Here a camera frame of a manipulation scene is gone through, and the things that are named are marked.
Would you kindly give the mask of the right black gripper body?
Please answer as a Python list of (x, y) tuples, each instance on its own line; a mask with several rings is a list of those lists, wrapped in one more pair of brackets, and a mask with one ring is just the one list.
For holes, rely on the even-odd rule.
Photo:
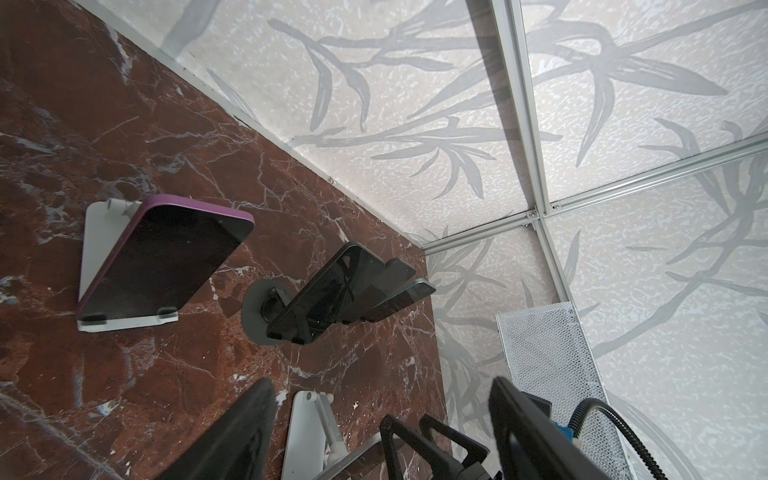
[[(419, 419), (420, 432), (409, 428), (392, 415), (386, 415), (379, 426), (381, 444), (389, 479), (403, 479), (403, 470), (395, 447), (395, 437), (408, 445), (419, 457), (424, 459), (432, 470), (433, 479), (500, 479), (501, 472), (491, 476), (483, 467), (490, 450), (440, 422), (429, 414)], [(438, 432), (453, 443), (466, 450), (463, 460), (455, 459), (434, 441), (433, 432)]]

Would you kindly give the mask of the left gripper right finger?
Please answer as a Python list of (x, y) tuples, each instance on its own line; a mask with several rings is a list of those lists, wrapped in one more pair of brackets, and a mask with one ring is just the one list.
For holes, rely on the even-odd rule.
[(508, 379), (493, 380), (488, 408), (505, 479), (605, 479)]

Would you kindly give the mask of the white folding phone stand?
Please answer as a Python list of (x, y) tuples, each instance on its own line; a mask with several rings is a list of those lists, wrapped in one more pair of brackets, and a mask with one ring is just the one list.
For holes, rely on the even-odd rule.
[(300, 391), (292, 402), (281, 477), (363, 479), (385, 464), (381, 435), (347, 447), (328, 393)]

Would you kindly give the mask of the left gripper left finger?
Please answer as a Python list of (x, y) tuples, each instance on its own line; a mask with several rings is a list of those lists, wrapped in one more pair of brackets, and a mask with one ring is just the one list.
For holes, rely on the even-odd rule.
[(271, 380), (245, 391), (161, 479), (261, 479), (277, 412)]

